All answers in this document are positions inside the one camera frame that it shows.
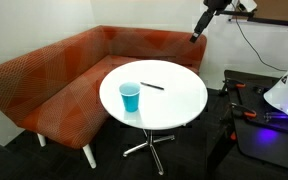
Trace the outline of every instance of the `sofa leg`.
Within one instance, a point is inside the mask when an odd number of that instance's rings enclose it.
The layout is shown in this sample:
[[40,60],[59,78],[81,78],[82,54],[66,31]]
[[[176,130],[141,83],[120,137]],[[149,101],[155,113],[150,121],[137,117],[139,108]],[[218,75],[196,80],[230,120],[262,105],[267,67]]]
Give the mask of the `sofa leg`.
[[96,162],[92,153],[92,150],[90,148],[90,145],[86,145],[83,147],[84,153],[87,157],[88,162],[90,163],[91,167],[94,169],[96,168]]
[[44,147],[46,145],[45,137],[38,133],[37,133],[37,137],[38,137],[38,140],[40,141],[41,146]]

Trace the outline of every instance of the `patterned upholstery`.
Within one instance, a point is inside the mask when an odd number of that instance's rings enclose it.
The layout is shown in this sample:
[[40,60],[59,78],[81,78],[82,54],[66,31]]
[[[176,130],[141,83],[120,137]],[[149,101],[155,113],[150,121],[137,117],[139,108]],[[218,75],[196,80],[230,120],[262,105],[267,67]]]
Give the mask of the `patterned upholstery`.
[[0,110],[24,129],[72,148],[88,144],[107,112],[101,81],[137,59],[161,59],[194,72],[206,47],[190,33],[98,26],[0,65]]

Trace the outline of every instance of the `white wall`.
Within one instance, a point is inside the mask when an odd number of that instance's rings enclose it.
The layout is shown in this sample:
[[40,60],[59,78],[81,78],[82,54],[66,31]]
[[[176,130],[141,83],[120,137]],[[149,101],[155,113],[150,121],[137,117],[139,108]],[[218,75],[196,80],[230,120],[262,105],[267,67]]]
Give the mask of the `white wall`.
[[[0,64],[92,27],[89,0],[0,0]],[[0,112],[0,144],[22,129]]]
[[[206,10],[203,0],[90,1],[97,24],[185,32],[193,32],[201,14]],[[281,69],[288,68],[287,27],[249,22],[240,24],[264,62]],[[260,63],[236,23],[228,22],[228,16],[214,17],[204,34],[208,38],[208,45],[200,76],[208,87],[222,87],[225,69],[275,77],[283,74]]]

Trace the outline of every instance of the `black cable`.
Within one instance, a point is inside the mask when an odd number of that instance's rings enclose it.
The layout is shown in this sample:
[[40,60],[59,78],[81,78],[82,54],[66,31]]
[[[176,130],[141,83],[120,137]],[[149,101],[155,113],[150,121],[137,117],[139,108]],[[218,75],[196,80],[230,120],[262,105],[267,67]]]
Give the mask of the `black cable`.
[[242,31],[242,28],[241,28],[240,24],[239,24],[238,21],[237,21],[237,16],[235,16],[235,21],[236,21],[236,24],[237,24],[238,28],[239,28],[240,31],[241,31],[242,36],[243,36],[244,39],[245,39],[245,41],[246,41],[246,42],[251,46],[251,48],[254,50],[254,52],[256,53],[257,57],[258,57],[259,60],[261,61],[261,63],[263,63],[264,65],[266,65],[266,66],[268,66],[268,67],[270,67],[270,68],[273,68],[273,69],[275,69],[275,70],[278,70],[278,71],[287,71],[287,70],[279,69],[279,68],[276,68],[276,67],[271,66],[271,65],[269,65],[269,64],[266,64],[266,63],[262,60],[261,56],[260,56],[259,53],[256,51],[256,49],[252,46],[252,44],[251,44],[251,43],[247,40],[247,38],[245,37],[245,35],[244,35],[243,31]]

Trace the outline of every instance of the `desk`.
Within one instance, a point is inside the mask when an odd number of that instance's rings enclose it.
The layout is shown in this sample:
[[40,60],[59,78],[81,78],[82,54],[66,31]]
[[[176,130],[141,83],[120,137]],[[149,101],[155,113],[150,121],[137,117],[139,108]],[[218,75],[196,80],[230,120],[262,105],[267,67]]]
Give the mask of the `desk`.
[[[241,82],[247,81],[268,87],[273,86],[278,81],[277,78],[229,70],[226,70],[224,75],[225,79],[229,78]],[[227,92],[231,103],[240,104],[238,92],[236,90],[228,89]],[[233,117],[233,122],[237,137],[237,145],[242,154],[288,168],[288,133],[256,126],[236,116]],[[225,147],[224,149],[227,150],[225,153],[228,153],[233,142],[230,140],[226,142],[228,144],[220,145]],[[225,153],[220,156],[211,153],[208,157],[209,173],[213,171],[222,158],[225,157]]]
[[[124,82],[145,82],[164,90],[141,86],[139,109],[133,113],[124,110],[119,86]],[[153,140],[152,130],[182,126],[194,120],[207,102],[207,89],[203,81],[189,69],[166,61],[143,60],[120,66],[111,71],[100,86],[100,99],[115,119],[132,127],[147,130],[147,141],[126,152],[150,146],[159,173],[163,167],[153,143],[174,139],[174,136]]]

